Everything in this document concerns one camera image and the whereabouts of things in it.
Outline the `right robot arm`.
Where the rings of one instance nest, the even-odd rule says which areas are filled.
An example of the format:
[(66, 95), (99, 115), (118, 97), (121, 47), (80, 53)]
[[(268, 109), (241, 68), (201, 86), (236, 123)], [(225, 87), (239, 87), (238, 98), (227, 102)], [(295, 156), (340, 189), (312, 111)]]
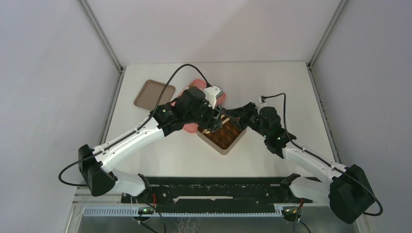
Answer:
[(292, 162), (315, 178), (316, 181), (292, 174), (281, 188), (281, 197), (287, 202), (297, 198), (327, 206), (341, 221), (351, 224), (376, 203), (376, 197), (363, 169), (350, 167), (316, 155), (289, 133), (281, 124), (274, 107), (257, 107), (250, 102), (223, 114), (240, 129), (250, 128), (264, 137), (264, 145), (272, 154)]

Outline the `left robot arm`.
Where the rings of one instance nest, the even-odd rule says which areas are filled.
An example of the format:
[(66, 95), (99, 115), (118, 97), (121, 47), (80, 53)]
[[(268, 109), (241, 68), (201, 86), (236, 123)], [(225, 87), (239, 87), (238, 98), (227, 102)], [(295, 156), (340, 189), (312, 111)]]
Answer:
[(222, 95), (223, 90), (217, 86), (189, 87), (172, 101), (155, 107), (143, 122), (108, 143), (94, 148), (81, 146), (79, 171), (91, 195), (98, 197), (117, 191), (147, 202), (152, 190), (145, 177), (118, 171), (116, 166), (144, 146), (182, 130), (186, 124), (195, 123), (211, 132), (219, 129), (223, 108), (218, 98)]

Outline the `pink plastic tray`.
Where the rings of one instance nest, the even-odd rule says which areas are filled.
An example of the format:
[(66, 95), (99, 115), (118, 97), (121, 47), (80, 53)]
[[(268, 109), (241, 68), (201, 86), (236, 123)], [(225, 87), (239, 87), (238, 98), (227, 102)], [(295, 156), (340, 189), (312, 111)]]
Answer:
[[(190, 87), (197, 87), (199, 89), (204, 89), (206, 88), (206, 82), (203, 79), (194, 79), (190, 84), (188, 84), (185, 88), (182, 89), (182, 91), (179, 93), (178, 97), (180, 97), (183, 93), (184, 90), (189, 89)], [(226, 93), (223, 92), (221, 96), (217, 98), (217, 104), (222, 105), (226, 99)], [(195, 123), (190, 123), (186, 124), (183, 127), (183, 130), (185, 130), (188, 133), (196, 133), (197, 132), (198, 125)]]

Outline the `brown box lid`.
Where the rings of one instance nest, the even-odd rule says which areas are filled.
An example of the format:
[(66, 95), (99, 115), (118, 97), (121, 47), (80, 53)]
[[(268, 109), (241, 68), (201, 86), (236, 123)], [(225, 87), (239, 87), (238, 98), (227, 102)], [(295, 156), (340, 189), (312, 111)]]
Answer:
[[(147, 80), (134, 100), (134, 105), (146, 110), (154, 109), (164, 87), (164, 83), (154, 80)], [(171, 101), (175, 91), (176, 88), (174, 86), (168, 85), (163, 92), (159, 105)]]

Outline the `gold chocolate box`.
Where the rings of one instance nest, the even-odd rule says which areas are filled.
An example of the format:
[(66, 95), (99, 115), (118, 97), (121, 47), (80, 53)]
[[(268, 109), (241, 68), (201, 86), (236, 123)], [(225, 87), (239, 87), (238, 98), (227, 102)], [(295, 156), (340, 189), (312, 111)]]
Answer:
[(197, 135), (221, 155), (227, 155), (245, 135), (246, 129), (241, 130), (230, 119), (225, 118), (223, 125), (215, 132), (209, 132), (198, 126)]

